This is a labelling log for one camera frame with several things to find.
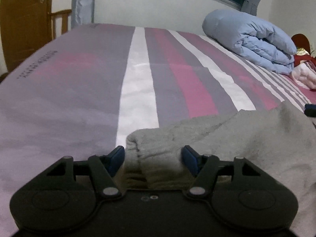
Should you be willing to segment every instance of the bed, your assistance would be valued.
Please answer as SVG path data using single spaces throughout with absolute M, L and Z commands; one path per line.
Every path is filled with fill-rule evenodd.
M 13 193 L 65 155 L 107 154 L 134 130 L 183 119 L 316 103 L 206 36 L 114 24 L 47 44 L 1 83 L 0 99 L 0 236 L 17 230 Z

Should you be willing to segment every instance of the pink stripe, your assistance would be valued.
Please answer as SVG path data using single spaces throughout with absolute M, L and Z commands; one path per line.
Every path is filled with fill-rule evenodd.
M 228 75 L 231 75 L 233 78 L 238 77 L 243 82 L 243 84 L 247 86 L 246 93 L 253 92 L 257 97 L 260 98 L 260 100 L 265 105 L 266 109 L 270 110 L 278 106 L 278 104 L 274 100 L 274 97 L 270 95 L 270 93 L 262 85 L 262 83 L 257 81 L 237 61 L 230 58 L 221 50 L 217 49 L 215 46 L 213 46 L 209 42 L 206 42 L 197 35 L 189 33 L 181 33 L 181 35 L 208 57 L 210 57 L 213 60 L 216 60 L 216 62 L 220 61 L 221 69 L 225 71 Z
M 218 114 L 211 95 L 196 76 L 192 67 L 187 64 L 185 59 L 166 38 L 165 35 L 169 34 L 169 32 L 154 29 L 154 33 L 157 42 L 169 63 L 169 67 L 173 72 L 181 91 L 183 92 L 186 105 L 189 110 L 189 116 L 193 118 Z

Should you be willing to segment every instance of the gray fleece fabric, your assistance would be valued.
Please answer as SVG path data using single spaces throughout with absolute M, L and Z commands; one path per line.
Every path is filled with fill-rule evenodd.
M 204 116 L 164 128 L 142 129 L 126 139 L 127 188 L 187 189 L 194 178 L 181 164 L 181 148 L 224 161 L 243 156 L 288 187 L 299 211 L 291 229 L 316 234 L 316 129 L 291 103 L 270 111 Z

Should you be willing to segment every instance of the folded blue comforter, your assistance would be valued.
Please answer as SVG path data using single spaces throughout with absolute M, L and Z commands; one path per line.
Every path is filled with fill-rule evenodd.
M 272 23 L 236 10 L 215 10 L 203 22 L 204 33 L 228 50 L 276 73 L 294 68 L 296 46 Z

